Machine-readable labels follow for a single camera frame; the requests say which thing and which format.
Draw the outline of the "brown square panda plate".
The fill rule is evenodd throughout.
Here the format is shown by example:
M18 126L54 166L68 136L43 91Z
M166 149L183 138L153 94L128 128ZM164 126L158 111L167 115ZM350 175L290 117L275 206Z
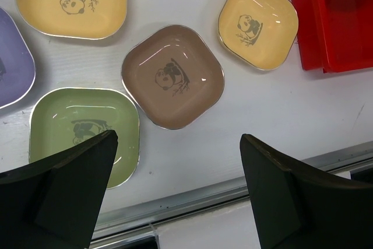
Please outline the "brown square panda plate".
M128 52L121 67L125 90L157 126L181 129L215 105L223 69L200 35L166 26Z

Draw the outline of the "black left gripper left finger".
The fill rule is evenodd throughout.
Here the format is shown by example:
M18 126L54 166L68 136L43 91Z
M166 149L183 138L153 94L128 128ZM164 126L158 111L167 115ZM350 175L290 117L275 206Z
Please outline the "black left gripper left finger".
M106 130L1 173L1 248L89 248L118 147Z

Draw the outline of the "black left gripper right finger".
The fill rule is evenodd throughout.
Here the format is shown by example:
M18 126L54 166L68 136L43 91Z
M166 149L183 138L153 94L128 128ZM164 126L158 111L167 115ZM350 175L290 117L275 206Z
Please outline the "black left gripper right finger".
M285 155L250 134L240 154L262 248L371 248L372 184Z

